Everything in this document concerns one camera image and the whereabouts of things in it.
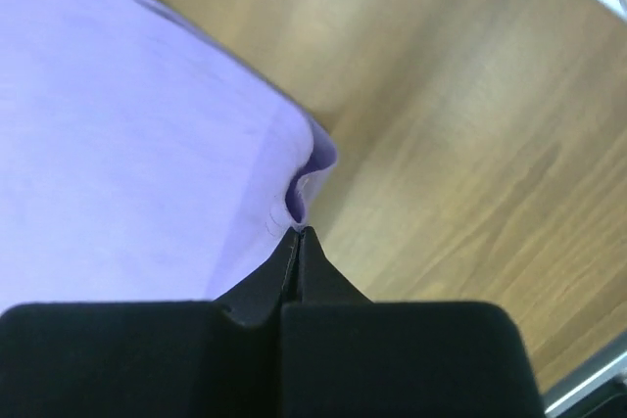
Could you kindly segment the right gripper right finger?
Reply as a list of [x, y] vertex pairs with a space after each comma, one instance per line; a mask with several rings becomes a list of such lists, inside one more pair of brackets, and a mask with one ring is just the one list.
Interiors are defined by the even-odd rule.
[[284, 417], [540, 417], [520, 333], [489, 302], [372, 302], [302, 232], [280, 315]]

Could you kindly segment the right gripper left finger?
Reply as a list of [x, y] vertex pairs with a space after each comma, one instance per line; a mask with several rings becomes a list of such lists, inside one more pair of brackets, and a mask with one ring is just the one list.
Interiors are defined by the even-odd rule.
[[29, 303], [1, 317], [5, 417], [275, 417], [279, 311], [300, 245], [213, 302]]

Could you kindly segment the lavender t shirt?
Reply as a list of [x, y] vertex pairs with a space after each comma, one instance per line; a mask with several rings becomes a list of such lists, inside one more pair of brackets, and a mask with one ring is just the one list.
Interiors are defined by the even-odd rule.
[[159, 0], [1, 0], [1, 305], [213, 300], [337, 162]]

